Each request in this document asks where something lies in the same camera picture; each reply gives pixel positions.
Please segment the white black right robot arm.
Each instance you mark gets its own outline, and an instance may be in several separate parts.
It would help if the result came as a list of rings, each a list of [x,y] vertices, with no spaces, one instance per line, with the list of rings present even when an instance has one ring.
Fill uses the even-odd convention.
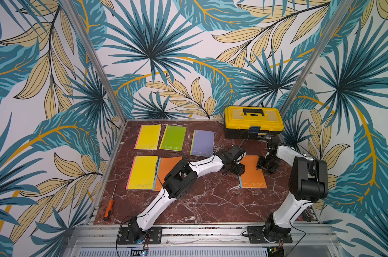
[[[289,194],[265,222],[264,238],[274,243],[288,236],[294,221],[306,208],[326,198],[328,165],[326,161],[306,156],[288,145],[272,143],[267,149],[267,154],[259,158],[258,169],[274,173],[280,161],[291,166]]]

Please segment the yellow black toolbox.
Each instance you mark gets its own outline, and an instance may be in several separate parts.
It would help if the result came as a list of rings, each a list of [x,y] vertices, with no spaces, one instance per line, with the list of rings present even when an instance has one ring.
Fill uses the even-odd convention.
[[[225,109],[227,139],[268,140],[283,129],[282,117],[275,108],[230,106]]]

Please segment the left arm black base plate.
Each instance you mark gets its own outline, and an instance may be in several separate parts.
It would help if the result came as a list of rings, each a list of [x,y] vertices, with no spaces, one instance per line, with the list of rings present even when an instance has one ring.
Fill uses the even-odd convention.
[[[162,227],[152,227],[147,231],[121,227],[117,235],[116,243],[118,245],[143,245],[147,243],[159,245],[161,243],[162,232]]]

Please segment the black utility knife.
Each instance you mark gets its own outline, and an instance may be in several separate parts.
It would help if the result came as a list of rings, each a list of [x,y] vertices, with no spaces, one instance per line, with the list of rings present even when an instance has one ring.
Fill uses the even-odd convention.
[[[310,214],[310,212],[309,212],[308,209],[305,209],[305,210],[302,212],[302,217],[303,217],[303,220],[304,220],[305,222],[311,222],[311,221],[312,221],[312,219],[311,219],[311,214]]]

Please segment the orange cover notebook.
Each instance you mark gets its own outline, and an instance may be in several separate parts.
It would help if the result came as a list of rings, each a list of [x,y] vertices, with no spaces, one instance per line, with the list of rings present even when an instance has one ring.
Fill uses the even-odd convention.
[[[162,157],[159,159],[157,173],[154,176],[154,191],[160,191],[163,188],[165,177],[182,160],[182,157]]]

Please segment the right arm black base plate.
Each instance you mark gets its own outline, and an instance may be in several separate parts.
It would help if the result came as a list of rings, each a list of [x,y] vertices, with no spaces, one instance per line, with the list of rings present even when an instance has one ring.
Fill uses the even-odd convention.
[[[247,227],[247,237],[251,244],[262,243],[292,243],[290,228],[281,228],[278,226],[265,228],[265,226],[249,226]]]

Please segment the orange handled screwdriver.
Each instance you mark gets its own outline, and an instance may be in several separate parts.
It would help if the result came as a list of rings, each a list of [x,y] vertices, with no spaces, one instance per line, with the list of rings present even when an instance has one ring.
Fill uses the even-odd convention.
[[[117,188],[117,184],[114,186],[114,190],[113,190],[111,199],[108,202],[108,205],[107,205],[104,217],[103,217],[104,221],[108,221],[112,215],[112,210],[113,210],[113,205],[114,205],[114,194],[116,192],[116,188]]]

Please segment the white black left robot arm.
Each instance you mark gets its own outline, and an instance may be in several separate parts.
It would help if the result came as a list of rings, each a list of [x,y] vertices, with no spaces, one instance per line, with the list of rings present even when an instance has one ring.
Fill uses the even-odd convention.
[[[241,160],[246,153],[218,152],[213,156],[196,162],[179,161],[165,176],[163,188],[147,208],[128,222],[129,239],[139,244],[147,236],[157,218],[174,201],[187,195],[199,177],[210,173],[226,170],[237,176],[242,176],[245,166]]]

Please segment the yellow notebook pink spine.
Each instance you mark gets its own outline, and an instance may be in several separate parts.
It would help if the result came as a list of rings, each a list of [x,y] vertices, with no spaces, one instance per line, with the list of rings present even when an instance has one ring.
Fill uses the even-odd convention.
[[[134,149],[156,150],[158,147],[161,125],[142,125]]]

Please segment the green cover notebook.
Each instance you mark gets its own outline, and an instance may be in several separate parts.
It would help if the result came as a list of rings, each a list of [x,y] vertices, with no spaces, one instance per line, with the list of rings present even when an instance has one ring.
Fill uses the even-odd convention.
[[[160,144],[160,149],[181,152],[185,133],[185,127],[167,125]]]

